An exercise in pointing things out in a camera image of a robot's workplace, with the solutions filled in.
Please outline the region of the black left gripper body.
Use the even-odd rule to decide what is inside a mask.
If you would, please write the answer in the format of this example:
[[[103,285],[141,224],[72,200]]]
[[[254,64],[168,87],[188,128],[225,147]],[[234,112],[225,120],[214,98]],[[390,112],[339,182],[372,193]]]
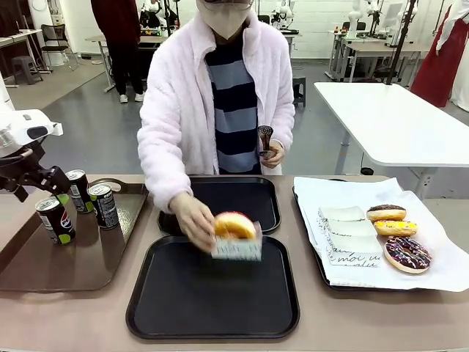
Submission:
[[[40,166],[44,155],[42,146],[29,146],[1,158],[1,190],[10,192],[10,182],[13,181],[47,191],[48,187],[43,185],[47,182],[44,178],[47,170]]]

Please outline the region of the person's right hand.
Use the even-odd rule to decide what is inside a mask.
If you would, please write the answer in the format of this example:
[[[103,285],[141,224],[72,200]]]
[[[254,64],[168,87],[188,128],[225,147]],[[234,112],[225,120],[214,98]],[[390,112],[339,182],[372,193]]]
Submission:
[[[210,209],[197,198],[182,192],[169,203],[169,209],[177,217],[181,231],[203,252],[210,253],[214,242],[215,218]]]

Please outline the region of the person's left hand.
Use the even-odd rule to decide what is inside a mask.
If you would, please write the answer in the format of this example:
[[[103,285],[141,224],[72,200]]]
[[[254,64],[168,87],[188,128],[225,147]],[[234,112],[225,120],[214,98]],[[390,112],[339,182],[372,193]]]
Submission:
[[[269,156],[262,157],[262,164],[267,168],[274,169],[281,164],[285,157],[285,149],[282,144],[276,140],[270,141]]]

